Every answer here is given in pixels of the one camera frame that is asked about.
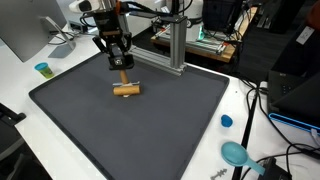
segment metal frame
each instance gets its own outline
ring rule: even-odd
[[[241,12],[238,21],[236,22],[234,29],[239,30],[240,26],[242,24],[242,22],[244,21],[244,19],[248,18],[248,14],[250,13],[250,11],[243,11]],[[158,40],[163,41],[163,42],[171,42],[171,36],[170,34],[172,34],[172,30],[171,30],[171,25],[166,27],[165,31],[159,32],[157,33],[155,36]],[[221,32],[212,32],[215,33],[215,36],[221,39],[225,39],[225,40],[230,40],[227,38],[227,36],[224,33]],[[187,48],[192,48],[195,50],[199,50],[205,53],[209,53],[209,54],[216,54],[216,55],[221,55],[222,51],[220,51],[221,49],[221,44],[223,43],[223,41],[219,41],[216,40],[214,38],[205,38],[202,40],[195,40],[195,41],[187,41],[185,46]]]
[[[54,49],[54,51],[49,55],[50,58],[65,58],[68,56],[76,47],[76,43],[71,41],[65,32],[59,27],[57,23],[55,23],[50,17],[46,16],[43,18],[49,24],[51,24],[62,36],[62,38],[67,42],[67,44],[58,46]]]
[[[174,17],[163,18],[164,21],[170,22],[172,39],[170,40],[170,58],[132,46],[129,53],[133,55],[136,61],[162,69],[174,75],[180,76],[185,68],[185,46],[187,33],[187,17],[176,15]],[[125,15],[119,17],[122,30],[129,32]]]

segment cable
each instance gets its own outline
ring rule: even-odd
[[[236,34],[239,35],[239,37],[240,37],[239,40],[242,40],[242,39],[243,39],[243,36],[242,36],[242,34],[240,33],[240,31],[239,31],[239,30],[236,30],[236,29],[235,29],[234,31],[235,31]]]
[[[250,12],[250,14],[248,13],[248,11],[246,11],[246,13],[247,13],[247,17],[248,17],[248,20],[249,20],[249,22],[250,22],[250,20],[251,20],[251,12]]]
[[[96,34],[89,34],[89,33],[77,33],[77,34],[81,34],[81,35],[85,35],[85,36],[97,36]]]
[[[249,86],[250,88],[255,88],[249,81],[240,79],[241,82],[243,82],[245,85]]]
[[[69,36],[71,36],[72,38],[74,38],[74,34],[72,34],[71,32],[64,32],[64,33],[66,33],[66,34],[68,34]]]
[[[278,155],[274,155],[274,156],[268,156],[268,157],[264,157],[259,159],[258,161],[256,161],[256,163],[260,163],[261,161],[267,160],[268,158],[272,158],[272,157],[281,157],[281,156],[286,156],[286,155],[294,155],[294,154],[302,154],[302,152],[293,152],[293,153],[285,153],[285,154],[278,154]],[[246,175],[248,174],[248,172],[251,170],[251,168],[248,168],[242,175],[240,180],[244,180],[244,178],[246,177]]]
[[[287,172],[288,172],[288,174],[290,175],[290,176],[292,176],[291,175],[291,172],[290,172],[290,168],[289,168],[289,150],[290,150],[290,148],[293,146],[293,144],[290,144],[290,146],[287,148],[287,151],[286,151],[286,164],[287,164]]]
[[[183,3],[182,3],[182,9],[185,9],[185,1],[183,1]]]
[[[182,12],[185,12],[187,9],[189,9],[189,7],[191,6],[193,0],[190,1],[190,3],[188,4],[188,6],[184,9],[182,9],[181,11],[178,12],[178,14],[182,13]]]
[[[62,39],[61,37],[59,37],[59,36],[55,36],[55,38],[58,38],[58,39],[61,39],[62,40],[62,42],[60,42],[60,43],[48,43],[48,44],[50,44],[50,45],[61,45],[61,44],[64,44],[64,43],[66,43],[67,41],[65,41],[64,39]]]
[[[81,24],[83,24],[83,25],[85,25],[85,26],[88,26],[88,27],[97,27],[97,26],[95,26],[95,25],[89,24],[89,23],[86,21],[85,18],[91,17],[91,16],[86,15],[86,14],[87,14],[87,13],[83,13],[82,16],[80,17],[79,20],[80,20]]]
[[[249,104],[249,94],[253,91],[256,90],[256,88],[252,88],[250,89],[247,94],[246,94],[246,101],[247,101],[247,106],[248,106],[248,110],[250,111],[250,104]]]
[[[206,30],[206,29],[203,29],[203,32],[204,32],[206,35],[209,35],[210,37],[215,38],[215,39],[218,40],[218,41],[223,41],[223,42],[226,42],[226,43],[231,44],[234,48],[235,48],[235,45],[241,43],[241,42],[239,42],[239,41],[237,41],[237,40],[225,40],[225,39],[219,38],[219,37],[215,36],[215,33],[216,33],[216,32],[215,32],[214,34],[211,34],[211,32],[208,31],[208,30]]]
[[[259,106],[260,106],[260,109],[261,111],[263,112],[263,114],[267,117],[268,121],[270,122],[270,124],[272,125],[272,127],[278,132],[278,134],[289,144],[289,145],[292,145],[294,148],[298,149],[299,151],[301,151],[302,153],[304,153],[305,155],[307,156],[310,156],[312,158],[315,158],[315,159],[320,159],[320,154],[317,153],[317,152],[314,152],[310,149],[306,149],[306,148],[300,148],[300,147],[297,147],[296,144],[293,144],[291,141],[289,141],[283,134],[282,132],[276,127],[276,125],[274,125],[274,123],[272,122],[272,120],[269,118],[269,116],[267,115],[267,113],[263,110],[262,108],[262,104],[261,104],[261,96],[260,94],[258,94],[258,98],[259,98]]]
[[[127,3],[127,4],[131,4],[131,5],[133,5],[133,6],[136,6],[136,7],[140,8],[141,10],[143,10],[143,11],[145,11],[145,12],[155,13],[154,10],[152,10],[152,9],[150,9],[150,8],[142,5],[142,4],[139,4],[139,3],[137,3],[137,2],[127,1],[126,3]]]

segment black cable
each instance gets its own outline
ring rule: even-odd
[[[182,13],[182,12],[185,12],[187,9],[189,9],[189,7],[191,6],[193,0],[190,1],[190,3],[188,4],[188,6],[184,9],[182,9],[181,11],[178,12],[178,14]]]
[[[154,26],[156,23],[157,23],[157,21],[160,19],[160,17],[158,16],[157,17],[157,19],[156,20],[154,20],[152,23],[151,23],[151,26]]]
[[[70,40],[73,40],[74,34],[72,34],[71,32],[64,32],[64,33],[66,33],[66,34],[68,34],[69,36],[71,36],[71,39],[70,39]]]
[[[219,37],[215,36],[215,34],[214,34],[214,35],[211,34],[211,32],[208,31],[208,30],[206,30],[206,29],[203,29],[203,32],[204,32],[206,35],[209,35],[210,37],[213,37],[213,38],[215,38],[215,39],[218,40],[218,41],[223,41],[223,42],[229,43],[229,44],[231,44],[231,45],[237,45],[237,44],[240,43],[240,42],[237,41],[237,40],[225,40],[225,39],[219,38]]]
[[[144,12],[149,12],[149,13],[155,13],[154,10],[142,5],[142,4],[139,4],[137,2],[133,2],[133,1],[127,1],[126,2],[127,4],[131,4],[133,6],[136,6],[138,8],[140,8],[141,10],[143,10]]]
[[[81,34],[81,35],[85,35],[85,36],[96,36],[96,34],[89,34],[89,33],[77,33],[77,34]]]
[[[235,32],[238,33],[238,35],[240,36],[240,39],[239,39],[239,40],[242,40],[242,39],[243,39],[243,36],[242,36],[242,34],[240,33],[240,31],[235,29]]]
[[[251,8],[249,8],[249,22],[250,22],[250,20],[251,20]]]
[[[89,24],[89,23],[86,21],[85,18],[89,18],[89,17],[91,17],[91,16],[90,16],[90,15],[87,15],[87,13],[83,13],[82,16],[81,16],[80,19],[79,19],[80,22],[81,22],[81,24],[83,24],[83,25],[85,25],[85,26],[88,26],[88,27],[92,27],[92,28],[97,27],[97,26],[95,26],[95,25]]]
[[[259,93],[258,93],[257,89],[259,89],[259,85],[257,86],[257,88],[255,88],[255,90],[256,90],[255,97],[253,98],[253,101],[252,101],[252,104],[251,104],[251,108],[249,110],[249,116],[248,116],[247,125],[246,125],[246,128],[244,130],[243,139],[241,141],[241,146],[243,146],[245,149],[247,149],[247,146],[248,146],[251,127],[252,127],[252,122],[253,122],[253,116],[254,116],[257,100],[258,100],[258,94]],[[241,177],[241,172],[242,172],[242,167],[236,167],[234,172],[233,172],[233,175],[232,175],[232,180],[238,180]]]
[[[260,163],[261,161],[267,160],[268,158],[272,158],[272,157],[281,157],[281,156],[286,156],[286,155],[294,155],[294,154],[302,154],[301,151],[299,152],[293,152],[293,153],[284,153],[284,154],[278,154],[278,155],[273,155],[273,156],[268,156],[268,157],[264,157],[259,159],[258,161],[256,161],[256,163]],[[248,168],[242,175],[240,180],[244,180],[244,178],[246,177],[246,175],[248,174],[248,172],[251,170],[251,168]]]
[[[183,3],[182,3],[182,9],[185,9],[185,3],[186,1],[183,1]]]
[[[48,44],[50,44],[50,45],[61,45],[61,44],[64,44],[64,43],[66,43],[67,41],[65,41],[64,39],[62,39],[61,37],[59,37],[59,36],[55,36],[55,38],[58,38],[58,39],[61,39],[62,40],[62,42],[60,42],[60,43],[48,43]]]
[[[268,95],[268,88],[260,87],[259,92],[264,95]]]
[[[237,77],[238,79],[242,79],[242,80],[245,80],[247,82],[251,82],[251,83],[254,83],[255,85],[257,85],[257,83],[255,83],[254,80],[252,80],[251,78],[249,78],[247,76],[244,76],[244,75],[240,74],[240,72],[233,72],[232,75]]]
[[[249,104],[249,94],[253,91],[253,90],[255,90],[256,88],[252,88],[252,89],[250,89],[248,92],[247,92],[247,94],[246,94],[246,101],[247,101],[247,106],[248,106],[248,110],[250,111],[250,104]]]
[[[320,150],[320,148],[314,148],[312,146],[309,146],[307,144],[300,144],[300,143],[295,143],[294,145],[298,145],[298,146],[306,146],[306,147],[309,147],[309,148],[312,148],[311,151],[317,151],[317,150]],[[293,144],[288,146],[287,148],[287,151],[286,153],[284,154],[278,154],[278,155],[273,155],[273,156],[267,156],[267,157],[264,157],[264,158],[261,158],[259,159],[258,161],[256,161],[256,163],[260,163],[261,161],[264,161],[264,160],[267,160],[268,158],[272,158],[272,157],[281,157],[281,156],[286,156],[286,166],[289,167],[289,161],[288,161],[288,156],[289,155],[294,155],[294,154],[303,154],[303,152],[301,151],[298,151],[298,152],[292,152],[292,153],[289,153],[288,149],[290,149],[291,147],[293,147]],[[241,180],[244,180],[244,178],[246,177],[246,175],[248,174],[248,172],[251,170],[251,168],[248,168],[242,175],[241,177]]]
[[[248,20],[249,20],[249,23],[250,23],[251,15],[249,15],[248,11],[246,11],[246,13],[247,13],[247,17],[248,17]]]
[[[244,80],[244,79],[240,79],[241,82],[243,82],[245,85],[249,86],[250,88],[255,88],[255,86],[253,86],[249,81]]]
[[[283,135],[283,133],[276,127],[276,125],[272,122],[272,120],[269,118],[269,116],[267,115],[267,113],[263,110],[262,104],[261,104],[260,94],[258,95],[258,98],[259,98],[259,106],[260,106],[260,109],[261,109],[261,111],[263,112],[263,114],[267,117],[267,119],[268,119],[268,121],[271,123],[272,127],[279,133],[279,135],[280,135],[289,145],[293,144],[291,141],[289,141],[289,140]],[[314,152],[314,151],[311,151],[311,150],[306,149],[306,148],[299,148],[299,147],[297,147],[295,144],[293,144],[292,146],[293,146],[294,148],[298,149],[299,151],[303,152],[305,155],[320,160],[320,154],[319,154],[319,153]]]

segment computer monitor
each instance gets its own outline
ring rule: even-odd
[[[50,24],[50,18],[56,25]],[[37,54],[55,36],[50,32],[57,32],[57,27],[64,27],[66,23],[56,0],[0,1],[0,38],[22,62]],[[55,54],[66,55],[70,50],[64,46],[57,51]]]

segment wooden mallet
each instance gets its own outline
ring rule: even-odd
[[[120,70],[120,78],[122,84],[120,86],[113,88],[113,94],[116,96],[125,96],[140,94],[140,85],[139,83],[131,84],[129,83],[128,76],[125,70]]]

